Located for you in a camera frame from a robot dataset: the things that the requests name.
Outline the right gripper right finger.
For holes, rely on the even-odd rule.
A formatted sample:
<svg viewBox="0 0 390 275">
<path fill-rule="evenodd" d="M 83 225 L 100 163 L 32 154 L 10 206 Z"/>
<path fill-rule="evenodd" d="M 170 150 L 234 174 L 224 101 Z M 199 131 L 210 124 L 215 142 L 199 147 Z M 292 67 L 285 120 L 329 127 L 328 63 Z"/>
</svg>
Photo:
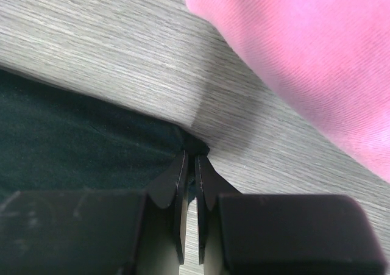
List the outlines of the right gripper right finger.
<svg viewBox="0 0 390 275">
<path fill-rule="evenodd" d="M 345 195 L 240 193 L 195 159 L 199 263 L 205 274 L 385 274 L 359 203 Z"/>
</svg>

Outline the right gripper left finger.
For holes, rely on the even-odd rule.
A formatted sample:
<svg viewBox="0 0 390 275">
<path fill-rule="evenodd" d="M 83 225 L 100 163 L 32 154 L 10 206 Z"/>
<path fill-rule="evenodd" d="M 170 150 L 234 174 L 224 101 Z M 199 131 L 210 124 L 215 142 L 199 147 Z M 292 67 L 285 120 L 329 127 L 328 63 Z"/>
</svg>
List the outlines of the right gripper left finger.
<svg viewBox="0 0 390 275">
<path fill-rule="evenodd" d="M 178 274 L 186 152 L 142 190 L 16 191 L 1 202 L 2 274 Z"/>
</svg>

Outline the black t shirt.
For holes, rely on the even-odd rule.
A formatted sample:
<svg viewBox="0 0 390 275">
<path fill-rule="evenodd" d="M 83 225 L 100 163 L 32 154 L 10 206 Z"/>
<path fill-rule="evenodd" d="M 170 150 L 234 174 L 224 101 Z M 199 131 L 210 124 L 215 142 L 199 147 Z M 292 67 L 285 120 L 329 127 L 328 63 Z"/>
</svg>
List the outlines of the black t shirt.
<svg viewBox="0 0 390 275">
<path fill-rule="evenodd" d="M 183 152 L 181 127 L 1 71 L 1 197 L 18 190 L 145 187 Z"/>
</svg>

